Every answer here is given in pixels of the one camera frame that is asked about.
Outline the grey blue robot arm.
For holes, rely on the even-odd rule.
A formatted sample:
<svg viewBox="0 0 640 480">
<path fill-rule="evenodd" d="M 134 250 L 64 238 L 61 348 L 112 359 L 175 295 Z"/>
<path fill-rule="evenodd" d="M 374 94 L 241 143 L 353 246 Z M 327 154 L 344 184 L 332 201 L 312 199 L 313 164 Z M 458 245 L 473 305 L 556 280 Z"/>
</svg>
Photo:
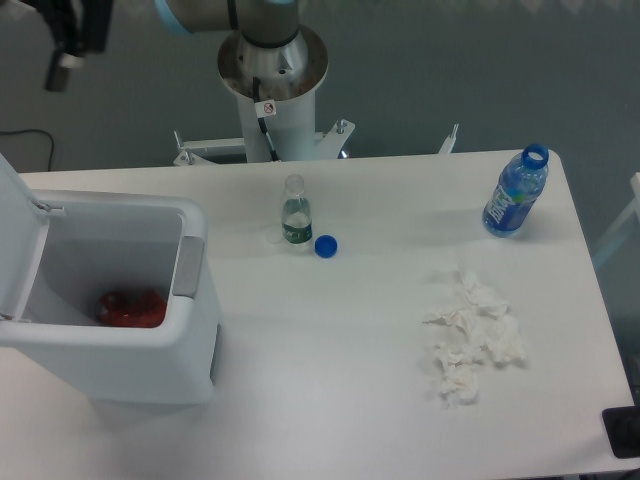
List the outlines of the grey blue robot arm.
<svg viewBox="0 0 640 480">
<path fill-rule="evenodd" d="M 53 39 L 44 89 L 66 90 L 71 71 L 84 57 L 106 50 L 113 1 L 26 1 L 49 28 Z M 263 48 L 290 43 L 299 30 L 296 1 L 156 1 L 167 28 L 180 34 L 238 30 Z"/>
</svg>

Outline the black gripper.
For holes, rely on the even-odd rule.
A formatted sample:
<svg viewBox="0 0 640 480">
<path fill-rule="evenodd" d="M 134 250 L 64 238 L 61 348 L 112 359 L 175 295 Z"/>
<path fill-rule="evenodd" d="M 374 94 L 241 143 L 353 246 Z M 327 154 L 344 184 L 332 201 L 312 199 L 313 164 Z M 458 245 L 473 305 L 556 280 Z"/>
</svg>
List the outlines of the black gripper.
<svg viewBox="0 0 640 480">
<path fill-rule="evenodd" d="M 34 6 L 54 43 L 44 88 L 64 92 L 71 71 L 82 65 L 86 54 L 106 50 L 113 2 L 81 1 L 80 14 L 72 0 L 36 0 Z"/>
</svg>

